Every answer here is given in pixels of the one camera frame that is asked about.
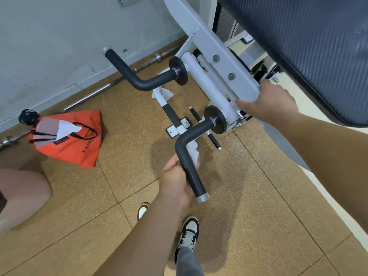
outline person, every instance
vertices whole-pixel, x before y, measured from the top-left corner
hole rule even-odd
[[[293,97],[269,80],[262,80],[260,88],[255,102],[236,100],[238,107],[279,130],[325,189],[368,232],[368,135],[299,113]],[[151,205],[140,206],[139,222],[95,276],[163,275],[191,194],[174,155],[163,169],[158,195]],[[199,222],[189,217],[175,253],[178,276],[203,275],[193,253],[198,237]]]

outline hand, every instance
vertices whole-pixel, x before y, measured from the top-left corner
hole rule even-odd
[[[268,79],[260,82],[260,95],[253,103],[236,99],[237,106],[255,118],[275,125],[299,115],[295,99],[280,85],[273,85]]]
[[[160,177],[159,194],[165,198],[173,198],[177,200],[182,210],[189,205],[192,196],[192,189],[186,181],[186,174],[180,165],[176,154],[172,156],[163,168],[163,172]]]

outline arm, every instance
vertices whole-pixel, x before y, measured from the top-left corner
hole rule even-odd
[[[159,193],[124,241],[94,276],[162,276],[191,189],[174,155],[160,178]]]
[[[261,81],[257,101],[236,100],[290,142],[333,198],[368,233],[368,135],[299,113],[281,86]]]

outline wall outlet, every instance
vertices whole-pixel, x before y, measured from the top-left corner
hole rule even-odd
[[[117,0],[117,1],[122,7],[126,7],[127,5],[130,5],[139,0]]]

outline forearm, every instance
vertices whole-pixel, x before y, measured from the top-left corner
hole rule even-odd
[[[281,118],[273,125],[368,232],[368,135],[302,114]]]
[[[95,276],[162,276],[182,213],[178,200],[160,193]]]

